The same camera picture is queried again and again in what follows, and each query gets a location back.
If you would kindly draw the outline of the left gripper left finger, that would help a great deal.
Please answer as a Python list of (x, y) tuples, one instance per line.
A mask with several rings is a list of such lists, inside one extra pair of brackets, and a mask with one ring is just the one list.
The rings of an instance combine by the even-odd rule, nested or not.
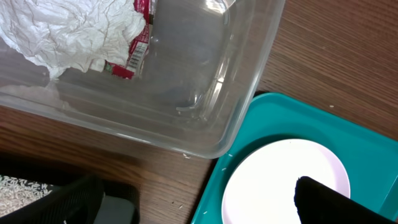
[(1, 224), (92, 224), (103, 197), (102, 180), (88, 175), (1, 217)]

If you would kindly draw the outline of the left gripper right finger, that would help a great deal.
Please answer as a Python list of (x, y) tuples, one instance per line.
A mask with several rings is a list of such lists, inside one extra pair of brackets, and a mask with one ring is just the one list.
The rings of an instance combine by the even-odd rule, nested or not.
[(395, 224), (308, 176), (296, 181), (294, 204), (301, 224)]

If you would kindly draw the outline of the large white plate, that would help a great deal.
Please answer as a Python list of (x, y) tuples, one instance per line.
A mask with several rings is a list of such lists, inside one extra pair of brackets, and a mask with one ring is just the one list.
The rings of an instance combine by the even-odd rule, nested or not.
[(223, 223), (299, 223), (294, 195), (302, 176), (351, 196), (347, 171), (333, 152), (314, 141), (284, 139), (260, 147), (235, 168), (221, 203)]

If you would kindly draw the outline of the red snack wrapper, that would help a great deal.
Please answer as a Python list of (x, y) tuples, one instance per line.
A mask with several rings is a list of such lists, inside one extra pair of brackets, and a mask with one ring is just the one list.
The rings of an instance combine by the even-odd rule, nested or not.
[(129, 58), (125, 65), (106, 62), (104, 69), (120, 78), (140, 77), (144, 58), (149, 51), (149, 43), (154, 23), (157, 0), (135, 0), (134, 8), (144, 15), (146, 25), (142, 32), (131, 42)]

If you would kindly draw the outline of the white tissue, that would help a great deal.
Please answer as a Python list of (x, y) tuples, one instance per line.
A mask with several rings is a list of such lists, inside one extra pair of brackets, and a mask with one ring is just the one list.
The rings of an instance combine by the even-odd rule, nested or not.
[(146, 25), (133, 1), (2, 0), (1, 38), (52, 79), (66, 69), (102, 72), (124, 64)]

